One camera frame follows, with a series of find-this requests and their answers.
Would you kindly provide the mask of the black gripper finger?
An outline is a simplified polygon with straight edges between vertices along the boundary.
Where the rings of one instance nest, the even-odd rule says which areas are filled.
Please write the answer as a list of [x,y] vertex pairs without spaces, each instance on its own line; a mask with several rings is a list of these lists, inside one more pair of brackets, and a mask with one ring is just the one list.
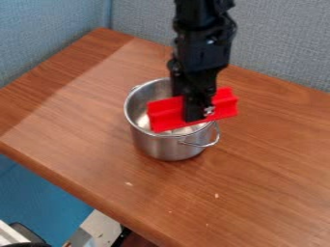
[[212,98],[216,93],[217,69],[184,74],[184,121],[204,120],[215,112]]
[[185,94],[185,76],[179,67],[169,68],[169,80],[172,86],[172,95],[181,96]]

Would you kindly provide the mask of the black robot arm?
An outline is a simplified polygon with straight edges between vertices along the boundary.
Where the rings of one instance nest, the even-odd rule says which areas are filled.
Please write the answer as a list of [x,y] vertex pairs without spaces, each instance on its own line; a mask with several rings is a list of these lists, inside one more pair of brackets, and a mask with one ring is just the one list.
[[167,62],[172,94],[183,96],[183,121],[215,111],[216,76],[228,66],[238,25],[228,14],[234,0],[173,0],[172,55]]

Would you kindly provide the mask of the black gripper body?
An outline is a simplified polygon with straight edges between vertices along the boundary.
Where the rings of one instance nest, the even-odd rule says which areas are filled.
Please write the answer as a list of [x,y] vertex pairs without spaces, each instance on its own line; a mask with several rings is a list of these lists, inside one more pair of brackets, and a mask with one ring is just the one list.
[[230,63],[235,23],[189,29],[173,24],[172,57],[167,68],[173,76],[215,76]]

